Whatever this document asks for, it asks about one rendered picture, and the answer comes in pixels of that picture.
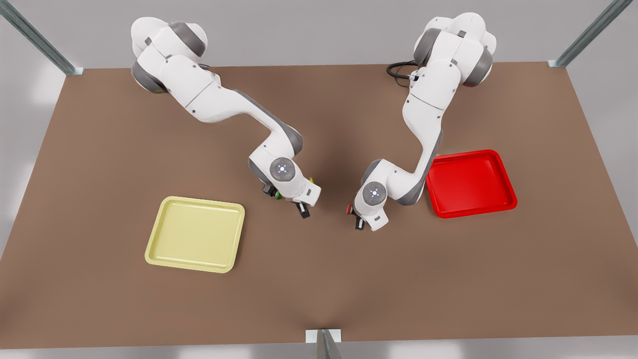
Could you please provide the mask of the pale yellow tray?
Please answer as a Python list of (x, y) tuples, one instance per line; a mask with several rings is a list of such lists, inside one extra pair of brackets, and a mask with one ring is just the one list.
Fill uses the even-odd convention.
[(145, 260), (157, 266), (227, 273), (236, 261), (244, 218), (245, 209), (238, 203), (166, 197)]

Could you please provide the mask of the silver frame post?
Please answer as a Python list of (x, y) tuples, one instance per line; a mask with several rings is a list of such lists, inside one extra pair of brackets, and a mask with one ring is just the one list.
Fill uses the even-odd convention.
[(612, 0), (557, 59), (547, 61), (547, 66), (567, 68), (633, 2), (634, 0)]
[(342, 342), (341, 329), (306, 330), (306, 343), (316, 345), (315, 359), (342, 359), (337, 343)]
[(66, 76), (81, 76), (85, 69), (74, 66), (8, 0), (0, 0), (0, 15)]

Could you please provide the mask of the red tray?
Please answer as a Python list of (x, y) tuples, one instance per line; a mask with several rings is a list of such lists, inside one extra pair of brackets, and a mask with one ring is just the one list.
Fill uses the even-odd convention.
[(511, 210), (518, 204), (503, 161), (491, 149), (435, 156), (426, 188), (440, 218)]

